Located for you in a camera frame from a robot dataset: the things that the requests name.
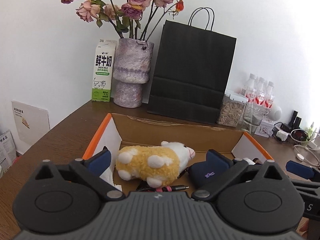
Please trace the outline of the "white tissue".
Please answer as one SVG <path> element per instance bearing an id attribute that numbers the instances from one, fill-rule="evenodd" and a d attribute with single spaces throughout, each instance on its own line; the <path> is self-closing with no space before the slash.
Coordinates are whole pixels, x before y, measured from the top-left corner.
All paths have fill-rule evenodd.
<path id="1" fill-rule="evenodd" d="M 99 177 L 103 181 L 107 182 L 111 186 L 115 187 L 117 190 L 122 191 L 121 185 L 116 185 L 113 180 L 113 171 L 108 167 Z"/>

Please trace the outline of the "yellow white plush toy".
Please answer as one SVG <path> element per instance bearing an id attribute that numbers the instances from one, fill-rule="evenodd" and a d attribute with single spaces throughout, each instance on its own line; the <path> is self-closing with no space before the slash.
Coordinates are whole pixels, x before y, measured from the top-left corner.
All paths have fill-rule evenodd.
<path id="1" fill-rule="evenodd" d="M 116 170 L 122 180 L 140 179 L 156 189 L 172 184 L 195 155 L 192 148 L 180 142 L 126 146 L 118 153 Z"/>

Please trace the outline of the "red cardboard box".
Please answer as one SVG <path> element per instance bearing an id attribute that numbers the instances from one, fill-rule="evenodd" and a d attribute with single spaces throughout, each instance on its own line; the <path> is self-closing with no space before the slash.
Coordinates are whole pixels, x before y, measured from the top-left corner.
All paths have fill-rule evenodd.
<path id="1" fill-rule="evenodd" d="M 271 159 L 269 153 L 247 132 L 141 119 L 117 113 L 108 113 L 104 118 L 83 159 L 88 159 L 107 147 L 112 155 L 110 169 L 113 171 L 114 183 L 121 185 L 122 191 L 127 194 L 134 191 L 140 181 L 124 181 L 118 176 L 114 168 L 118 151 L 131 145 L 158 146 L 162 141 L 181 142 L 195 150 L 195 158 L 190 164 L 204 161 L 210 149 L 229 159 L 246 157 L 251 160 L 259 159 L 261 163 Z"/>

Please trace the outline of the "white power adapter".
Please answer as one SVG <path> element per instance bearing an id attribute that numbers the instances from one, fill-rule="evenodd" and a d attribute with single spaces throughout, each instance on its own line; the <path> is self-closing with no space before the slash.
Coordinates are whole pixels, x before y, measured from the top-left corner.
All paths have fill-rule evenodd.
<path id="1" fill-rule="evenodd" d="M 286 141 L 289 135 L 289 133 L 281 129 L 276 132 L 276 138 L 280 141 Z"/>

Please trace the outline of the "clear jar of seeds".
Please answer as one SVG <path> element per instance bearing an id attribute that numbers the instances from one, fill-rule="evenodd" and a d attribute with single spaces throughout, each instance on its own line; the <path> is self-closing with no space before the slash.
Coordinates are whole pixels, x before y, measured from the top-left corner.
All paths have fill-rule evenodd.
<path id="1" fill-rule="evenodd" d="M 244 111 L 245 105 L 248 103 L 248 98 L 242 94 L 226 90 L 220 114 L 217 119 L 217 124 L 228 127 L 236 127 L 240 117 Z"/>

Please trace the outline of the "clear drinking glass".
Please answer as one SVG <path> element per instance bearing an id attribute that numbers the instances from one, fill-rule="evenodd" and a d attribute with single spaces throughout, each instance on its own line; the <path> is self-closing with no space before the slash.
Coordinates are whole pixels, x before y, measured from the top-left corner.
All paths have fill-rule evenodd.
<path id="1" fill-rule="evenodd" d="M 242 115 L 241 130 L 254 135 L 263 120 L 263 108 L 255 103 L 247 103 Z"/>

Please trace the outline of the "white round speaker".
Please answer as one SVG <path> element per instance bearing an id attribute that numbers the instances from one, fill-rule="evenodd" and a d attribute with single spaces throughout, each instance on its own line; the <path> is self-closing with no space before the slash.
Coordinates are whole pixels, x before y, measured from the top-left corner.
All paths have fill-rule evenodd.
<path id="1" fill-rule="evenodd" d="M 280 106 L 278 106 L 277 104 L 273 104 L 267 117 L 271 120 L 271 121 L 278 121 L 282 116 L 282 109 Z"/>

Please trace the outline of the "white board with label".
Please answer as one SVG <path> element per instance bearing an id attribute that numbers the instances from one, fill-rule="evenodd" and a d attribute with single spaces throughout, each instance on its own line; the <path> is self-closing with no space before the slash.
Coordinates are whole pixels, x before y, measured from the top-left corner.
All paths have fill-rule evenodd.
<path id="1" fill-rule="evenodd" d="M 50 131 L 46 109 L 12 101 L 12 111 L 19 139 L 32 146 Z"/>

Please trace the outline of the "water bottle red label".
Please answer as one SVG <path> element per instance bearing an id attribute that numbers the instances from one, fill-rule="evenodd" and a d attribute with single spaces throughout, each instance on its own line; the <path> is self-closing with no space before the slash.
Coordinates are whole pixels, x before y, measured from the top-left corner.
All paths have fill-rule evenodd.
<path id="1" fill-rule="evenodd" d="M 265 79 L 263 77 L 259 78 L 259 81 L 256 85 L 256 92 L 255 92 L 255 98 L 254 102 L 257 105 L 262 105 L 265 101 L 265 96 L 266 96 L 266 90 L 265 90 Z"/>
<path id="2" fill-rule="evenodd" d="M 268 115 L 274 102 L 274 83 L 272 81 L 268 82 L 266 88 L 265 101 L 264 101 L 264 114 Z"/>
<path id="3" fill-rule="evenodd" d="M 249 102 L 253 102 L 255 99 L 255 94 L 256 94 L 256 86 L 255 86 L 255 81 L 256 81 L 257 76 L 254 74 L 249 75 L 249 79 L 246 81 L 244 85 L 245 89 L 245 97 L 248 98 Z"/>

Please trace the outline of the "black paper bag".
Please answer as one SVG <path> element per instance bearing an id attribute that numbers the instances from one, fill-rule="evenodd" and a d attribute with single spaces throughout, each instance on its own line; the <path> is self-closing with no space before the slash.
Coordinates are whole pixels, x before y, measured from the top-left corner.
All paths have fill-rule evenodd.
<path id="1" fill-rule="evenodd" d="M 215 14 L 205 7 L 205 29 L 166 21 L 152 78 L 148 113 L 213 125 L 231 71 L 236 38 L 212 30 Z"/>

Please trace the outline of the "purple ceramic vase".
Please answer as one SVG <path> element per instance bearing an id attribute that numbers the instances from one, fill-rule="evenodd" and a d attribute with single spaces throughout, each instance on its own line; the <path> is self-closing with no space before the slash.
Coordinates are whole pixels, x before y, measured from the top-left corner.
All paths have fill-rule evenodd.
<path id="1" fill-rule="evenodd" d="M 113 78 L 116 80 L 113 101 L 124 108 L 142 104 L 143 85 L 149 81 L 154 44 L 144 40 L 122 38 L 116 51 Z"/>

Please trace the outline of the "green white milk carton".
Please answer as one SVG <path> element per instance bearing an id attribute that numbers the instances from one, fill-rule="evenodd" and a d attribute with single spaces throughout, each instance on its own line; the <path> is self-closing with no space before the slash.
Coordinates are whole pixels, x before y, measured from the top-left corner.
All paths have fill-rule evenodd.
<path id="1" fill-rule="evenodd" d="M 109 102 L 117 41 L 100 39 L 95 49 L 92 101 Z"/>

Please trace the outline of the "dried rose bouquet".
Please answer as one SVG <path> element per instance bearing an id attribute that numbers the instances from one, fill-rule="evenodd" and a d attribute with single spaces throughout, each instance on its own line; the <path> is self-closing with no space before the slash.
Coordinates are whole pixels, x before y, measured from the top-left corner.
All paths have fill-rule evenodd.
<path id="1" fill-rule="evenodd" d="M 71 4 L 77 0 L 60 0 L 62 4 Z M 126 0 L 121 6 L 113 0 L 109 3 L 103 0 L 83 0 L 76 8 L 77 16 L 84 22 L 95 22 L 101 27 L 104 22 L 112 25 L 120 38 L 128 33 L 129 38 L 148 41 L 153 30 L 148 34 L 148 28 L 156 13 L 163 10 L 155 25 L 159 25 L 166 15 L 177 16 L 184 10 L 183 0 Z"/>

